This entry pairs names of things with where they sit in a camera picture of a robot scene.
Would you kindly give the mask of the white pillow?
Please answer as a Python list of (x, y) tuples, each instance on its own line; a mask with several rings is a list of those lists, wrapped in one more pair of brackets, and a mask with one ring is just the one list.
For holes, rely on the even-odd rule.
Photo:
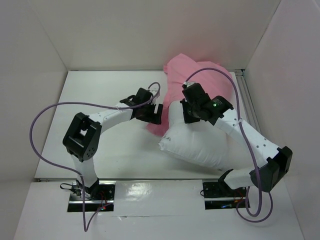
[(225, 132), (206, 121), (186, 124), (179, 101), (170, 104), (169, 129), (158, 143), (166, 154), (216, 171), (253, 166), (250, 152)]

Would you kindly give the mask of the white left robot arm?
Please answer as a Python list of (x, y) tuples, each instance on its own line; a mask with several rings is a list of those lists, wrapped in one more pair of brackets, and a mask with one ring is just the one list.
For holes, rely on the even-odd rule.
[(94, 166), (101, 135), (108, 129), (132, 119), (160, 125), (164, 105), (156, 104), (157, 97), (148, 89), (139, 88), (117, 105), (94, 114), (77, 113), (62, 140), (78, 172), (77, 185), (88, 200), (97, 197), (100, 181)]

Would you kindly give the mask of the pink satin pillowcase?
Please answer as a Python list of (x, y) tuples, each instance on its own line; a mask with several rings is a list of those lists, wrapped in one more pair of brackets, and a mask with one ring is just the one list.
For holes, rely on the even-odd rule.
[[(159, 137), (162, 137), (169, 129), (169, 106), (174, 101), (184, 98), (182, 85), (194, 72), (204, 68), (215, 68), (229, 77), (232, 75), (219, 64), (211, 61), (195, 61), (185, 54), (180, 53), (163, 66), (163, 72), (167, 76), (167, 91), (163, 100), (161, 124), (149, 123), (146, 129)], [(213, 70), (204, 70), (190, 79), (190, 82), (199, 83), (210, 98), (222, 96), (228, 101), (232, 99), (234, 88), (231, 82), (221, 73)]]

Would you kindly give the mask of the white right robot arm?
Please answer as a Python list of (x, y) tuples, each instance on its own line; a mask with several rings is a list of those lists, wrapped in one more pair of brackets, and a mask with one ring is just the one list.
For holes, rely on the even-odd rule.
[(267, 140), (240, 118), (224, 97), (210, 98), (199, 83), (186, 83), (182, 88), (184, 99), (181, 103), (186, 123), (209, 122), (254, 155), (256, 164), (253, 167), (229, 169), (219, 178), (220, 194), (230, 196), (235, 189), (251, 186), (269, 193), (289, 171), (292, 150)]

